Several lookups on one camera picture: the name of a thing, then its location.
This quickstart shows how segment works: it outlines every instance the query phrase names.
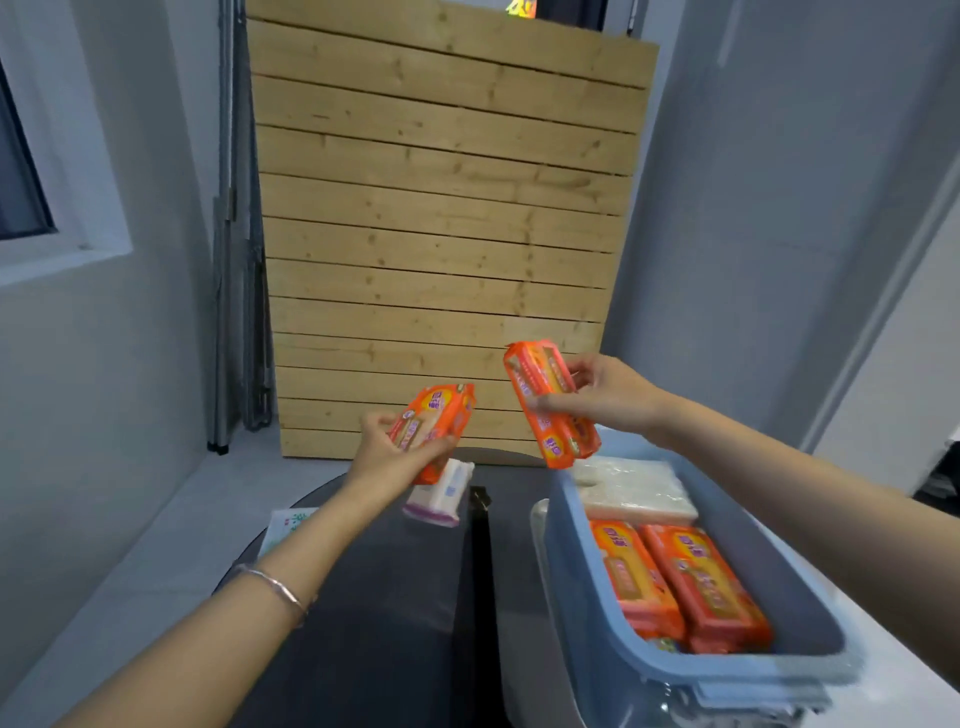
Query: biscuit package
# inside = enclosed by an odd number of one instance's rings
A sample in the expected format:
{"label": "biscuit package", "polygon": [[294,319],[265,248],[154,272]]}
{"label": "biscuit package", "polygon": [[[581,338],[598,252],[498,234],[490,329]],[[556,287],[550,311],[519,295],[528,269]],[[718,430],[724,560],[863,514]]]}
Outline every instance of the biscuit package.
{"label": "biscuit package", "polygon": [[644,640],[682,643],[686,629],[680,607],[636,531],[618,521],[591,521],[590,530],[634,631]]}
{"label": "biscuit package", "polygon": [[637,530],[684,612],[691,652],[770,649],[770,623],[710,536],[694,526],[642,525]]}
{"label": "biscuit package", "polygon": [[531,397],[577,391],[556,344],[516,342],[503,355],[503,365],[548,468],[569,468],[574,460],[590,457],[600,449],[600,436],[590,420],[556,413],[540,414],[527,407]]}
{"label": "biscuit package", "polygon": [[[415,449],[447,435],[459,440],[475,406],[472,384],[427,387],[396,419],[390,429],[390,439],[402,450]],[[445,456],[429,463],[420,471],[414,485],[433,485],[440,480],[447,459]]]}

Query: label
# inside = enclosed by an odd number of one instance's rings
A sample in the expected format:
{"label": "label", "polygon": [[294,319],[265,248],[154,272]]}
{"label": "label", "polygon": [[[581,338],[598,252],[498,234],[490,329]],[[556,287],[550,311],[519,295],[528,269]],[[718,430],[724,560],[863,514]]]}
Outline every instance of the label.
{"label": "label", "polygon": [[704,607],[720,619],[739,619],[737,593],[730,579],[713,559],[707,542],[696,532],[675,534],[673,547],[679,554],[674,566],[694,587]]}

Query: black table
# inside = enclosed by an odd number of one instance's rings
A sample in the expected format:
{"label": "black table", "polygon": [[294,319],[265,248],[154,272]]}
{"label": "black table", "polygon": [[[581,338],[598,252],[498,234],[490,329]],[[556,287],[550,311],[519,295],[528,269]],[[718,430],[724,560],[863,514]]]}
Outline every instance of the black table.
{"label": "black table", "polygon": [[[549,624],[529,522],[549,481],[542,468],[478,466],[459,528],[403,516],[405,498],[392,504],[344,552],[231,725],[510,725],[508,713],[524,713],[517,693],[526,688],[508,680],[503,690],[500,649],[516,656],[518,639],[514,627],[504,644],[497,614],[529,619],[534,632]],[[294,507],[321,506],[342,483],[335,478]],[[263,535],[236,563],[256,559]],[[514,663],[530,651],[520,649]]]}

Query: right arm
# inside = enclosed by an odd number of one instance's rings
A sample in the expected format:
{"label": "right arm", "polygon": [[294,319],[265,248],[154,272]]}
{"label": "right arm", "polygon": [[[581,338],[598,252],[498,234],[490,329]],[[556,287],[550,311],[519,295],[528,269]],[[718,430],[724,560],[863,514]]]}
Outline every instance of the right arm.
{"label": "right arm", "polygon": [[960,522],[654,386],[617,359],[568,362],[563,411],[674,450],[797,549],[884,627],[960,685]]}

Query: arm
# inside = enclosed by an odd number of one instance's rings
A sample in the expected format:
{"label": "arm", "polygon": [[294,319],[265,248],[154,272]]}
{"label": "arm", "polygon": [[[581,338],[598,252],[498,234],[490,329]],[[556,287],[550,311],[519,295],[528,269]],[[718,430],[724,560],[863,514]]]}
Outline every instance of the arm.
{"label": "arm", "polygon": [[580,414],[676,451],[960,685],[960,522],[655,387],[617,359],[568,362]]}
{"label": "arm", "polygon": [[[257,568],[309,604],[347,545],[409,486],[449,438],[401,452],[365,418],[347,482],[327,504],[263,557]],[[74,708],[58,726],[226,725],[302,613],[252,574],[238,575]]]}

